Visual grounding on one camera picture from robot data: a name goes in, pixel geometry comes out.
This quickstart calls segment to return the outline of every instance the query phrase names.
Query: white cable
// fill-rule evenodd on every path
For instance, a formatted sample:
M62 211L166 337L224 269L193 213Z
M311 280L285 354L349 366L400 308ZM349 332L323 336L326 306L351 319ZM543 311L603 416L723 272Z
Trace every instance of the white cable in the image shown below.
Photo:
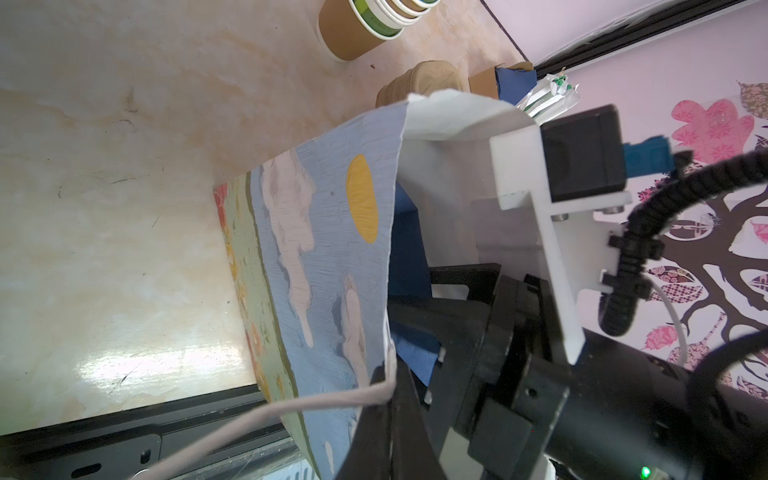
M683 323L680 321L680 317L677 315L677 312L674 309L674 305L672 305L672 300L670 300L670 297L667 296L667 293L664 292L660 286L654 283L653 280L650 280L650 286L656 293L659 294L661 300L664 302L664 305L667 308L667 311L670 313L670 317L672 317L674 329L677 331L677 341L680 344L680 355L677 356L677 364L679 366L685 366L686 362L688 361L688 342L685 340Z
M344 392L322 393L297 399L282 400L258 406L223 425L185 449L174 453L137 476L139 480L167 480L181 473L186 467L201 460L205 455L224 447L239 437L259 428L270 419L281 415L307 410L342 409L387 403L395 392L397 355L394 343L388 340L389 325L385 325L386 361L385 379L361 389Z

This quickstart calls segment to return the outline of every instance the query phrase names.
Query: yellow oval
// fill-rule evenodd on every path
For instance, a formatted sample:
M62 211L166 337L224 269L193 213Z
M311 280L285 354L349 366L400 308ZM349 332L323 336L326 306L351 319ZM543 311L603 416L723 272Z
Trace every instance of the yellow oval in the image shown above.
M366 242L375 242L379 234L379 207L373 193L371 169L363 154L354 157L346 171L346 200L357 233Z

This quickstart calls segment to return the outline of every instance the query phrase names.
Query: table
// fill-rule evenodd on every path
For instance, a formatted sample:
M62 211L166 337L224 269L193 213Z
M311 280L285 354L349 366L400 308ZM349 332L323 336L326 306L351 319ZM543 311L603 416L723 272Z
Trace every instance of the table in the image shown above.
M212 188L420 61L520 54L445 0L340 64L321 0L0 7L0 435L254 381Z

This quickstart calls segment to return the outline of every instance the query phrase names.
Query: blue connector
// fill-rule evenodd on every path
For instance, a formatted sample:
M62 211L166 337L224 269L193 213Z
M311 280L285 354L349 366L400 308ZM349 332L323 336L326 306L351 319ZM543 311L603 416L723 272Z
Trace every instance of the blue connector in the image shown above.
M624 144L627 178L668 174L675 169L669 139L651 137L641 144Z

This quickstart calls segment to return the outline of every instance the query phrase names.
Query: black corrugated tube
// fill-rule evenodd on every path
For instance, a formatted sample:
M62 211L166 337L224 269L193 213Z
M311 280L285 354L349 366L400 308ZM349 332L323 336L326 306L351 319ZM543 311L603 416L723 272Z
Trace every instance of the black corrugated tube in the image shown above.
M683 210L717 195L768 180L768 150L752 151L696 170L656 192L629 215L620 238L611 246L621 249L616 276L609 283L600 327L611 336L624 335L632 325L637 299L647 298L650 284L643 278L645 260L660 258L663 249L657 239L661 231Z

